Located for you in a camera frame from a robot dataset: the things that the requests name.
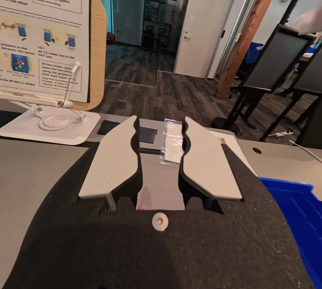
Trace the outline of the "black desk inlay plate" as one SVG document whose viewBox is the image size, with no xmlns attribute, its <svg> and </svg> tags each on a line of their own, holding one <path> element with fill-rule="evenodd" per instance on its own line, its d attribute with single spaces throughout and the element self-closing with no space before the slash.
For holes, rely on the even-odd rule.
<svg viewBox="0 0 322 289">
<path fill-rule="evenodd" d="M 0 128 L 10 123 L 20 115 L 22 115 L 22 113 L 0 110 Z"/>
<path fill-rule="evenodd" d="M 104 120 L 102 122 L 97 134 L 106 135 L 108 132 L 110 132 L 112 129 L 114 129 L 119 124 L 120 123 L 118 123 L 118 122 Z M 151 128 L 147 128 L 147 127 L 140 127 L 139 141 L 153 144 L 155 141 L 156 134 L 157 134 L 156 129 L 151 129 Z"/>
</svg>

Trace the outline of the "wooden display board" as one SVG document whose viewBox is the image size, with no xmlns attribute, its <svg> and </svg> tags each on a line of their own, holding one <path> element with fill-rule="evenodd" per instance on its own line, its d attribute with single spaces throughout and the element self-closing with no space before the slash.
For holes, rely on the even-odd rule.
<svg viewBox="0 0 322 289">
<path fill-rule="evenodd" d="M 106 26 L 107 16 L 101 0 L 91 0 L 90 102 L 68 101 L 67 97 L 61 100 L 35 95 L 16 95 L 10 91 L 1 91 L 1 106 L 5 101 L 15 102 L 26 108 L 27 104 L 32 104 L 78 111 L 88 111 L 98 106 L 104 95 Z"/>
</svg>

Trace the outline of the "paper in plastic sleeve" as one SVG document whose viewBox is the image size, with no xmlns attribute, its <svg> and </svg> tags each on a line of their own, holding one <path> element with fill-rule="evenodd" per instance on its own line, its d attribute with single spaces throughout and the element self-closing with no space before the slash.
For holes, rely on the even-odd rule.
<svg viewBox="0 0 322 289">
<path fill-rule="evenodd" d="M 239 146 L 238 138 L 234 133 L 227 130 L 217 130 L 211 128 L 207 128 L 207 130 L 209 130 L 212 135 L 222 139 L 223 142 L 235 153 L 235 155 L 237 155 L 239 159 L 242 160 L 242 162 L 252 171 L 252 173 L 258 177 L 258 174 L 246 159 L 246 156 Z M 183 155 L 182 143 L 182 123 L 166 118 L 164 120 L 164 128 L 161 139 L 161 162 L 178 166 Z"/>
</svg>

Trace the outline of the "black office chair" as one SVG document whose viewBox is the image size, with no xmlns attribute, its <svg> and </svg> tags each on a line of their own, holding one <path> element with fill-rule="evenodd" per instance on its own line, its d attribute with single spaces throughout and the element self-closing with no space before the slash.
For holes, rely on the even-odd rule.
<svg viewBox="0 0 322 289">
<path fill-rule="evenodd" d="M 228 99 L 231 99 L 233 94 L 240 91 L 241 84 L 243 80 L 249 75 L 251 68 L 252 68 L 252 63 L 246 63 L 245 61 L 241 63 L 237 73 L 235 74 L 235 79 L 239 79 L 240 82 L 238 86 L 230 87 L 229 90 L 231 91 L 231 94 L 228 96 Z"/>
</svg>

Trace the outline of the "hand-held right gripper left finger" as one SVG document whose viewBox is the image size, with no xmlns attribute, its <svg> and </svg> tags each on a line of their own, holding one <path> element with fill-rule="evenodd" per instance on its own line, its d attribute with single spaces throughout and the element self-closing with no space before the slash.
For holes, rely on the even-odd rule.
<svg viewBox="0 0 322 289">
<path fill-rule="evenodd" d="M 81 199 L 104 198 L 115 211 L 119 199 L 128 197 L 136 207 L 143 187 L 139 129 L 133 115 L 102 138 L 79 191 Z"/>
</svg>

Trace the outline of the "blue jacket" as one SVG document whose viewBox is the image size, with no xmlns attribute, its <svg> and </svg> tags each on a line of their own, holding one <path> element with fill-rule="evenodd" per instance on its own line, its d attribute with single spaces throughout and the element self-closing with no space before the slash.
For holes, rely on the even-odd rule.
<svg viewBox="0 0 322 289">
<path fill-rule="evenodd" d="M 244 58 L 244 63 L 249 65 L 255 63 L 256 59 L 263 50 L 264 45 L 262 43 L 251 42 L 247 53 Z"/>
</svg>

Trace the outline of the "blue plastic bin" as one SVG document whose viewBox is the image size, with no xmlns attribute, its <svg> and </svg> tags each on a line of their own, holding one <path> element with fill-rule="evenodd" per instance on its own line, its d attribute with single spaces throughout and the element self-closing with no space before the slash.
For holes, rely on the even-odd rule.
<svg viewBox="0 0 322 289">
<path fill-rule="evenodd" d="M 322 288 L 322 202 L 311 184 L 259 178 L 284 214 L 313 285 Z"/>
</svg>

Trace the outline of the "white door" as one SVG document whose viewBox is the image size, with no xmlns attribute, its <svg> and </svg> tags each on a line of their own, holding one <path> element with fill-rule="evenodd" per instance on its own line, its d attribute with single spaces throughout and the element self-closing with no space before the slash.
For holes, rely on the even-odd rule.
<svg viewBox="0 0 322 289">
<path fill-rule="evenodd" d="M 174 74 L 205 78 L 233 0 L 188 0 Z"/>
</svg>

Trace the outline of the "white stand base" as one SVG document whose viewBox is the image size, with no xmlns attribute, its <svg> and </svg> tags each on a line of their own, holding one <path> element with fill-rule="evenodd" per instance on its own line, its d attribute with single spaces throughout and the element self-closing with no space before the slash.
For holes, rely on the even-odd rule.
<svg viewBox="0 0 322 289">
<path fill-rule="evenodd" d="M 0 136 L 4 138 L 76 146 L 88 139 L 101 118 L 88 111 L 13 103 L 27 111 L 1 127 Z"/>
</svg>

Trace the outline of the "printed instruction sheet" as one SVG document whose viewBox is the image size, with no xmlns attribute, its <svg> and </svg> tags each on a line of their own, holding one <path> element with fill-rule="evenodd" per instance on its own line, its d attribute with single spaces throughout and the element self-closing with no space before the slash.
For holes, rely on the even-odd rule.
<svg viewBox="0 0 322 289">
<path fill-rule="evenodd" d="M 89 102 L 91 0 L 0 0 L 2 91 Z"/>
</svg>

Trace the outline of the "wooden column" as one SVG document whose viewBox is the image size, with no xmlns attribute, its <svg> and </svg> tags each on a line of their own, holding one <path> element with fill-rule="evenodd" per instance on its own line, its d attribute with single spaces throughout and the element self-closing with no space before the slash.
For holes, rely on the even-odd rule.
<svg viewBox="0 0 322 289">
<path fill-rule="evenodd" d="M 225 99 L 236 72 L 269 8 L 272 0 L 256 0 L 238 42 L 233 47 L 218 82 L 214 97 Z"/>
</svg>

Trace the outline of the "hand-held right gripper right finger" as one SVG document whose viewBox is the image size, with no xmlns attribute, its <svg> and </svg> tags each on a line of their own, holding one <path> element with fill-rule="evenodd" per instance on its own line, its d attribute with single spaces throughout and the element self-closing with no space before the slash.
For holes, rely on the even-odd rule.
<svg viewBox="0 0 322 289">
<path fill-rule="evenodd" d="M 221 211 L 218 200 L 243 201 L 220 139 L 188 116 L 182 121 L 182 137 L 178 187 L 185 209 L 192 198 L 210 211 Z"/>
</svg>

